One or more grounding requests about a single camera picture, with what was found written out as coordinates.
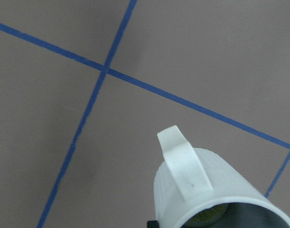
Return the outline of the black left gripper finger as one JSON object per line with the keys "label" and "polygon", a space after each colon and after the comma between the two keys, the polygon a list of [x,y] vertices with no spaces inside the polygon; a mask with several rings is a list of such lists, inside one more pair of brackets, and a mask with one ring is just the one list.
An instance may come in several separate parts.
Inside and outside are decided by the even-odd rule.
{"label": "black left gripper finger", "polygon": [[157,220],[147,221],[147,228],[159,228],[159,223]]}

